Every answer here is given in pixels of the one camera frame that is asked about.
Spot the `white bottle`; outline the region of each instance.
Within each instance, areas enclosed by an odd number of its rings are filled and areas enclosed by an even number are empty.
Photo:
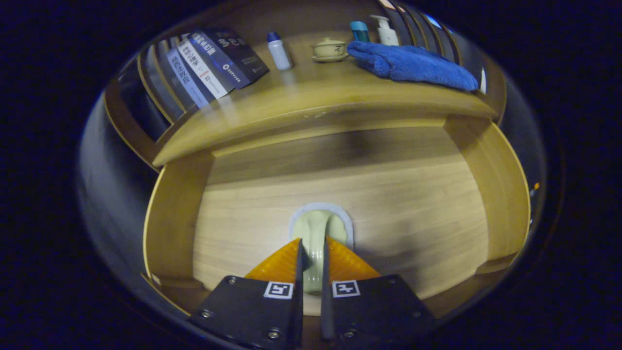
[[[288,70],[292,68],[292,61],[289,59],[287,52],[285,52],[283,40],[281,40],[276,32],[268,33],[268,49],[270,49],[277,69]]]
[[[378,36],[380,37],[380,42],[384,45],[399,46],[399,41],[397,41],[397,33],[395,33],[393,29],[389,28],[389,19],[376,15],[371,15],[370,17],[378,20]]]

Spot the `blue cap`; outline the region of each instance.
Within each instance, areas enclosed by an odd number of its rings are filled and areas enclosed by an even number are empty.
[[[367,31],[367,24],[361,21],[350,22],[350,29],[353,31]]]
[[[281,39],[281,37],[279,37],[279,35],[276,34],[276,32],[268,33],[268,42],[270,42],[270,41],[277,41],[277,40],[280,40],[280,39]]]

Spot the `saucer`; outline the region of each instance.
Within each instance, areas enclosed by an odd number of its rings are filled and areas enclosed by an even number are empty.
[[[343,54],[341,56],[332,56],[332,57],[311,56],[311,59],[316,62],[339,62],[339,61],[345,60],[348,56],[349,56],[348,54]]]

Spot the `white pump bottle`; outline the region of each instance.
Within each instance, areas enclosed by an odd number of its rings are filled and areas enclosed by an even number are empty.
[[[378,20],[378,36],[380,37],[380,42],[384,45],[399,46],[397,34],[389,27],[389,19],[383,16],[376,16],[374,14],[370,17]]]

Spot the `black background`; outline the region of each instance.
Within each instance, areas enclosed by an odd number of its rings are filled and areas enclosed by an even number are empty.
[[[2,328],[9,348],[198,347],[127,295],[103,267],[81,225],[73,172],[81,130],[107,79],[148,38],[207,6],[194,0],[3,5],[9,198]],[[604,1],[416,6],[498,59],[544,126],[557,127],[564,146],[558,160],[567,170],[562,216],[526,278],[422,345],[619,345],[620,110],[608,108],[616,93],[620,98],[613,85],[619,10]]]

